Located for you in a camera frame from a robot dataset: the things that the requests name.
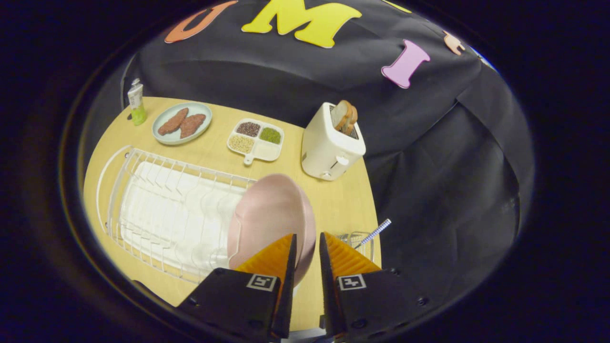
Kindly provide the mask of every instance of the seeds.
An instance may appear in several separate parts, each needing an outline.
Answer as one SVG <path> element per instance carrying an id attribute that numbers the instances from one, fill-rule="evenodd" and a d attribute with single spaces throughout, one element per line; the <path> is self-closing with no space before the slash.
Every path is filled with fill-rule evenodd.
<path id="1" fill-rule="evenodd" d="M 278 131 L 275 131 L 271 128 L 264 128 L 263 132 L 260 133 L 260 139 L 266 140 L 271 143 L 279 144 L 281 140 L 281 135 Z"/>
<path id="2" fill-rule="evenodd" d="M 252 151 L 253 145 L 253 139 L 244 137 L 242 135 L 234 135 L 229 139 L 229 146 L 241 153 L 250 153 L 250 151 Z"/>
<path id="3" fill-rule="evenodd" d="M 252 123 L 250 121 L 240 124 L 237 128 L 237 133 L 248 135 L 250 137 L 256 137 L 259 134 L 260 125 Z"/>

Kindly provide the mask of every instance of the toaster knob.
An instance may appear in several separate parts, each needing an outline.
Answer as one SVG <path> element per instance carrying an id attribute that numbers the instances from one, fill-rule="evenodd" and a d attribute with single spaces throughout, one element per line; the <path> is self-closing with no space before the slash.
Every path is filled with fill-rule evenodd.
<path id="1" fill-rule="evenodd" d="M 347 158 L 345 158 L 343 156 L 335 156 L 335 158 L 337 159 L 337 162 L 340 165 L 348 165 L 348 164 L 350 164 L 350 160 L 348 160 Z"/>

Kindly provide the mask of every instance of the toaster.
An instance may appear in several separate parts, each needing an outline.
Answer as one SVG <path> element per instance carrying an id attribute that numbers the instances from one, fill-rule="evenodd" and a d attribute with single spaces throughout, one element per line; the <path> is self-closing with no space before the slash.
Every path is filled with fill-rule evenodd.
<path id="1" fill-rule="evenodd" d="M 303 132 L 301 165 L 314 178 L 333 181 L 343 175 L 366 152 L 358 123 L 351 135 L 335 130 L 331 110 L 335 105 L 323 103 Z"/>

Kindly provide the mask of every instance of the pink plate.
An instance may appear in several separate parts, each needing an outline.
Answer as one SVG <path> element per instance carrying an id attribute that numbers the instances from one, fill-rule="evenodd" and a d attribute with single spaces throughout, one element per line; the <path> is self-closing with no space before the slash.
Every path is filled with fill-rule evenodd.
<path id="1" fill-rule="evenodd" d="M 229 268 L 287 234 L 296 234 L 295 285 L 305 276 L 315 249 L 314 212 L 307 195 L 284 174 L 271 174 L 243 195 L 231 219 L 228 237 Z"/>

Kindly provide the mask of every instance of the light blue plate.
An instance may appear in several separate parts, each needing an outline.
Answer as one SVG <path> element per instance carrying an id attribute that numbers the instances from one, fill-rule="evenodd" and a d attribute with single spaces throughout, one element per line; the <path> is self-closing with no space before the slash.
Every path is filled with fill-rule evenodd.
<path id="1" fill-rule="evenodd" d="M 180 129 L 178 129 L 175 132 L 172 132 L 171 134 L 160 135 L 157 132 L 159 130 L 159 128 L 161 126 L 163 126 L 163 124 L 165 124 L 171 117 L 175 116 L 179 110 L 181 110 L 185 107 L 188 107 L 187 118 L 192 115 L 196 115 L 196 114 L 205 114 L 206 115 L 206 119 L 203 121 L 203 124 L 201 124 L 201 126 L 197 129 L 197 131 L 195 131 L 194 134 L 192 134 L 188 137 L 185 137 L 183 139 L 180 138 Z M 212 121 L 212 110 L 210 110 L 210 108 L 207 107 L 206 105 L 204 105 L 202 103 L 178 104 L 178 105 L 171 106 L 170 108 L 165 110 L 163 113 L 161 113 L 157 117 L 157 119 L 155 119 L 154 123 L 152 124 L 152 128 L 153 128 L 152 135 L 159 142 L 161 142 L 163 144 L 178 145 L 178 144 L 186 143 L 188 141 L 191 141 L 191 140 L 199 137 L 199 135 L 201 135 L 207 129 L 207 127 L 210 125 L 211 121 Z"/>

